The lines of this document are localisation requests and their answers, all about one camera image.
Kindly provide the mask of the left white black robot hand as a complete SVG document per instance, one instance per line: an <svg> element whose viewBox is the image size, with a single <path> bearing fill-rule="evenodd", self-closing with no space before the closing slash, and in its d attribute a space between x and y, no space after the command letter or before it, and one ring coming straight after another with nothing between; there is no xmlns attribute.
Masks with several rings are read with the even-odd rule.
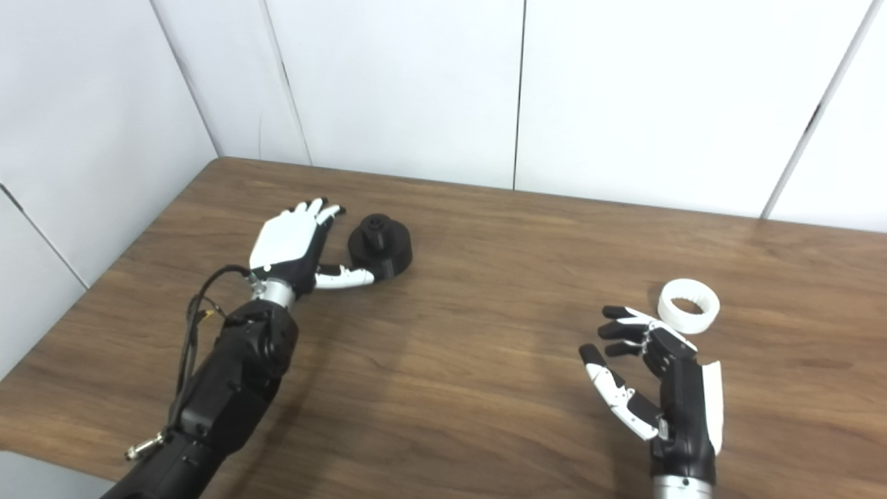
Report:
<svg viewBox="0 0 887 499"><path fill-rule="evenodd" d="M373 284L377 278L367 268L320 262L335 218L344 212L342 206L320 197L298 203L267 220L248 259L253 297L289 308L315 290Z"/></svg>

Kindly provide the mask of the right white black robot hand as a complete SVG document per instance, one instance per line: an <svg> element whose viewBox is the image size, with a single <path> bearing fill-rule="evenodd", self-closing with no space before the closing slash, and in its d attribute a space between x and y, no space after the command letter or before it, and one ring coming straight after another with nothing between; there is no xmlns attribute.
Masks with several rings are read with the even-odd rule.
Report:
<svg viewBox="0 0 887 499"><path fill-rule="evenodd" d="M721 365L701 365L697 348L662 320L626 306L603 306L598 336L604 349L583 344L579 355L599 397L633 434L647 442L656 498L710 498L723 443ZM659 380L650 401L608 366L633 355Z"/></svg>

